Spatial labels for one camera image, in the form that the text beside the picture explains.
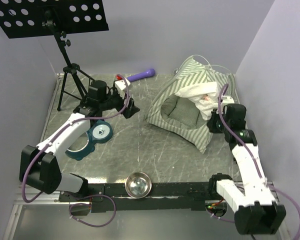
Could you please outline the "grey checked cushion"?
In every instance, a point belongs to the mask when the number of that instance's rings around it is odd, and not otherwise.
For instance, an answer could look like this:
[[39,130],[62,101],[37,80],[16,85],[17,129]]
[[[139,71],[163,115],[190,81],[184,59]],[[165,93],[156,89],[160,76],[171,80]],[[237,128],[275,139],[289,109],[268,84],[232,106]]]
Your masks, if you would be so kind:
[[161,117],[173,127],[198,129],[206,124],[195,104],[187,98],[170,95],[161,105]]

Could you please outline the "stainless steel bowl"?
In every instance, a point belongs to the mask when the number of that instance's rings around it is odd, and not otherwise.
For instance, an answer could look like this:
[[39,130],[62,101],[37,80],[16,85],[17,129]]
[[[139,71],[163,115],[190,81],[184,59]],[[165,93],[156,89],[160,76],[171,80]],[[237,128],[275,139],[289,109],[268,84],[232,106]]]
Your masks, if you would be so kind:
[[130,197],[141,199],[150,193],[152,181],[146,173],[134,172],[127,177],[124,187]]

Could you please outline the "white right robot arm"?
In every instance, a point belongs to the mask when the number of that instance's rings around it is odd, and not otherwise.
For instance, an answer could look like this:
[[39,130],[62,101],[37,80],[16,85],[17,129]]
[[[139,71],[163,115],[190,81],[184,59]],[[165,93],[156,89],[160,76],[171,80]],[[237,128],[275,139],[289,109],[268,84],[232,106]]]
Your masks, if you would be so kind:
[[234,224],[241,235],[274,235],[286,216],[286,209],[277,203],[259,158],[255,133],[246,128],[247,109],[242,104],[220,105],[211,112],[207,123],[213,134],[224,134],[238,165],[244,191],[226,174],[214,174],[209,180],[208,193],[221,197],[234,212]]

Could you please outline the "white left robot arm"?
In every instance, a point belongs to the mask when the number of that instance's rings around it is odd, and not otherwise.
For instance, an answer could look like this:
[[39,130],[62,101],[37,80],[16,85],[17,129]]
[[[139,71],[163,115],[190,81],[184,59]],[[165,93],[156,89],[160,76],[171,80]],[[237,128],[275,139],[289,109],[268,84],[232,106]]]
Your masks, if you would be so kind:
[[112,109],[126,119],[140,111],[130,95],[130,82],[123,78],[109,87],[104,81],[92,81],[87,95],[56,132],[36,146],[27,145],[22,150],[19,170],[22,194],[26,193],[26,186],[31,186],[40,193],[64,191],[77,201],[85,200],[89,195],[88,180],[61,172],[59,161],[82,134],[105,119],[104,111]]

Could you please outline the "teal double pet feeder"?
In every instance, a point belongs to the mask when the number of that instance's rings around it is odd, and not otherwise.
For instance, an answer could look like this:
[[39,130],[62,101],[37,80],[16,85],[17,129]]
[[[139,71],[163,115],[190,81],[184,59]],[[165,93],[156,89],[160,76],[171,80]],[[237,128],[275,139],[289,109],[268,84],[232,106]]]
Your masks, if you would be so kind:
[[96,144],[104,144],[108,142],[113,136],[113,128],[104,121],[98,120],[88,131],[85,132],[87,136],[87,143],[78,150],[67,149],[65,155],[76,161],[81,161],[83,158],[94,152]]

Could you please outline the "purple plastic microphone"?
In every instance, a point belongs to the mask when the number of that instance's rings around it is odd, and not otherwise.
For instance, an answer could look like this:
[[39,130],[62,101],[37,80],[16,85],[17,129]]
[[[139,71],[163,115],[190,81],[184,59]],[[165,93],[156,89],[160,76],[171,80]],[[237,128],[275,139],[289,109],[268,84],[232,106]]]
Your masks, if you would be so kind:
[[135,82],[146,78],[151,78],[156,74],[156,71],[153,68],[150,68],[146,71],[134,74],[132,76],[127,77],[129,82]]

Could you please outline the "black perforated music stand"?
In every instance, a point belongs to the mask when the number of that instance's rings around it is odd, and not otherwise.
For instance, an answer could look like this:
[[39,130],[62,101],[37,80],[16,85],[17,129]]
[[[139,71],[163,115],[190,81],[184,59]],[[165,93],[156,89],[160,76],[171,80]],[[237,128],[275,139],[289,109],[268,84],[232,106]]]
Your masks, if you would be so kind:
[[77,74],[80,66],[67,54],[67,35],[109,30],[101,0],[0,0],[0,27],[10,39],[53,36],[66,63],[64,76],[72,76],[80,94],[77,99],[87,95]]

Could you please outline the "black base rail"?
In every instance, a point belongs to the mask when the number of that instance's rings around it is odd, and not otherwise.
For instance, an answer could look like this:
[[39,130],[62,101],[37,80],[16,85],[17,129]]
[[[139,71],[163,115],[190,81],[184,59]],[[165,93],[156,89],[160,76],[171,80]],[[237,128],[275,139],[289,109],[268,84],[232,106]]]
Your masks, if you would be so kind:
[[114,209],[110,200],[96,196],[103,194],[110,197],[117,211],[137,210],[178,210],[205,211],[206,206],[219,202],[222,197],[210,189],[208,182],[165,182],[153,183],[150,193],[143,198],[132,198],[128,195],[124,183],[92,183],[88,195],[83,199],[76,193],[59,195],[61,203],[83,202],[91,204],[92,213],[104,213]]

